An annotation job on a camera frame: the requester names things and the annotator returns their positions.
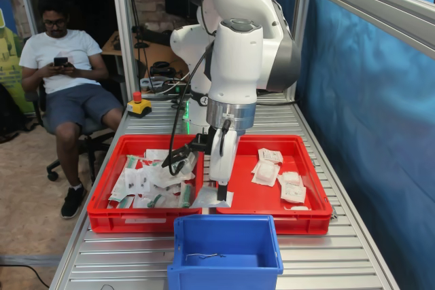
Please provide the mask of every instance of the man's hand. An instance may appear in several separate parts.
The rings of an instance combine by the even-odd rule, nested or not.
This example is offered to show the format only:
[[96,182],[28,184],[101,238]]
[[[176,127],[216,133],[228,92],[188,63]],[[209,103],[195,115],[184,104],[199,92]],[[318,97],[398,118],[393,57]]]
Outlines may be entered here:
[[73,64],[68,62],[67,64],[65,64],[65,66],[62,67],[62,71],[60,73],[69,77],[77,77],[79,71],[74,67]]
[[54,63],[48,64],[37,70],[37,74],[39,77],[48,78],[55,75],[59,75],[62,70],[62,67],[54,66]]

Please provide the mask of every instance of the man's arm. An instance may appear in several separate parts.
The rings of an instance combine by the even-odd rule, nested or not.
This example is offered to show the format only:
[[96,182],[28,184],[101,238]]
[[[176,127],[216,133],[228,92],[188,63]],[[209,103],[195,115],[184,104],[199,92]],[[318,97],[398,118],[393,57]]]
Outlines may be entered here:
[[92,66],[91,71],[85,69],[76,69],[73,65],[69,65],[63,68],[62,74],[71,77],[82,77],[87,79],[93,79],[95,81],[101,79],[107,79],[109,77],[109,71],[103,61],[103,57],[100,54],[94,54],[89,56],[89,63]]
[[25,92],[38,89],[39,83],[44,77],[52,77],[60,73],[62,67],[55,67],[52,63],[40,69],[28,67],[22,68],[21,86]]

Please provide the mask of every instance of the metal table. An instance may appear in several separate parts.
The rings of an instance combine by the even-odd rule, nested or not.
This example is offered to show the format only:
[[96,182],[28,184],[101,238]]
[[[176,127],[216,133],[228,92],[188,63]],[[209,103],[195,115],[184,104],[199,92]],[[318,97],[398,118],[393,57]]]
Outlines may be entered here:
[[[285,101],[268,95],[262,102]],[[154,102],[143,119],[123,117],[109,153],[123,134],[169,134],[175,110],[169,102]],[[186,132],[180,122],[177,132]],[[297,105],[257,107],[249,133],[297,134],[307,147],[338,219],[325,236],[279,236],[284,273],[277,289],[398,289],[373,239],[315,139]],[[208,161],[205,162],[207,178]],[[50,290],[163,290],[168,289],[167,265],[173,259],[170,234],[95,234],[85,207],[60,261]]]

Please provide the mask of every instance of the blue fabric wall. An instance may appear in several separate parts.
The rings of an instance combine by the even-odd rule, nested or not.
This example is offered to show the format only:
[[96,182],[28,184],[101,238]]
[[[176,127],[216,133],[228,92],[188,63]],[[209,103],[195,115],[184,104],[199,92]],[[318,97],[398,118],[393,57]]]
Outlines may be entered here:
[[435,61],[328,0],[302,60],[302,111],[395,279],[435,289]]

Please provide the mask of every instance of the hair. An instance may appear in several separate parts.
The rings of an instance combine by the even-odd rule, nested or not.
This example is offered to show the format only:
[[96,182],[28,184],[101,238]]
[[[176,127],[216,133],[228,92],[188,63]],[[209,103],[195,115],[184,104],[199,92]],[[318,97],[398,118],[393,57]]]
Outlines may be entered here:
[[39,13],[55,11],[62,14],[65,18],[69,15],[69,5],[66,0],[39,0]]

